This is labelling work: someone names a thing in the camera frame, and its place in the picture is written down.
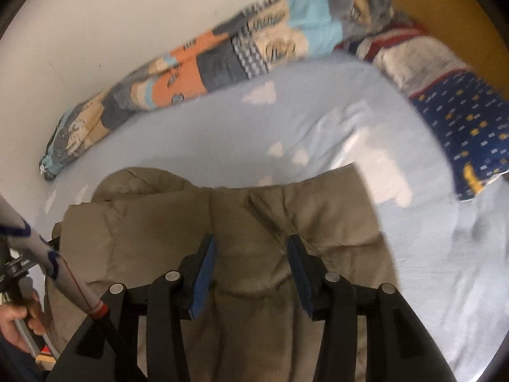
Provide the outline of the person's left hand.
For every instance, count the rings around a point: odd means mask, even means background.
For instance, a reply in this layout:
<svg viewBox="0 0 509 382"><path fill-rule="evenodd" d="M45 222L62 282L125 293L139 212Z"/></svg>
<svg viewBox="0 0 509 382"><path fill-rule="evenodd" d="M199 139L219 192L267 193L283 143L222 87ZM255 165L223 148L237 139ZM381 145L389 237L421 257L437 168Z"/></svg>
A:
<svg viewBox="0 0 509 382"><path fill-rule="evenodd" d="M29 353L27 343L23 340L16 320L28 319L27 326L38 336L46 333L45 317L40 306L37 292L33 292L32 298L25 300L21 305L12 302L3 303L1 309L1 334L7 342L25 353Z"/></svg>

